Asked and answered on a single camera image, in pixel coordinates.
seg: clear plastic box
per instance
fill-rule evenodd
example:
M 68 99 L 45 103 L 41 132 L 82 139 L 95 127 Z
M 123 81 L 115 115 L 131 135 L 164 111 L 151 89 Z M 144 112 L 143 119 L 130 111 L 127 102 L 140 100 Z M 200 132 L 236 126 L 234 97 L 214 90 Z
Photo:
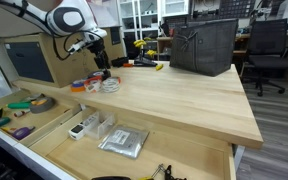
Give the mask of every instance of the clear plastic box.
M 114 114 L 104 111 L 96 111 L 83 122 L 84 133 L 91 138 L 100 139 L 115 124 Z

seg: gray floor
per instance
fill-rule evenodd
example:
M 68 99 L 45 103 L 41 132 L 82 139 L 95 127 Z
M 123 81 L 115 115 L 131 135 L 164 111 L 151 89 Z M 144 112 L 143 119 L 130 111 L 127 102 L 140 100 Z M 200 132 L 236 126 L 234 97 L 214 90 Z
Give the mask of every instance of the gray floor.
M 285 94 L 265 86 L 263 97 L 257 96 L 254 85 L 244 85 L 264 145 L 261 150 L 246 148 L 238 180 L 288 180 L 288 83 L 278 83 L 287 88 Z

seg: white cabinet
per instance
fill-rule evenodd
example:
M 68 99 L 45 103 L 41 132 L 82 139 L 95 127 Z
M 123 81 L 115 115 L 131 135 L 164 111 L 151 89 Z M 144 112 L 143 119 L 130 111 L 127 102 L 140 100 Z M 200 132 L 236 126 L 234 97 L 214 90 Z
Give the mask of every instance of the white cabinet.
M 189 12 L 189 0 L 162 0 L 162 16 L 186 15 Z
M 159 0 L 118 0 L 123 37 L 143 39 L 159 35 Z

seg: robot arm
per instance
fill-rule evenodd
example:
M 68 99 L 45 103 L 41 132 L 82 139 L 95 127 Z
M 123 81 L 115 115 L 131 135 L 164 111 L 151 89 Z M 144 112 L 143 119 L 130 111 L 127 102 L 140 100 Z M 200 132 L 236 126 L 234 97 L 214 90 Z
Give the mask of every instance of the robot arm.
M 0 0 L 0 7 L 35 24 L 51 36 L 83 32 L 83 40 L 69 48 L 70 54 L 83 47 L 90 47 L 96 41 L 102 41 L 102 37 L 107 35 L 106 31 L 97 28 L 93 13 L 85 0 L 63 0 L 49 12 L 40 10 L 26 0 Z

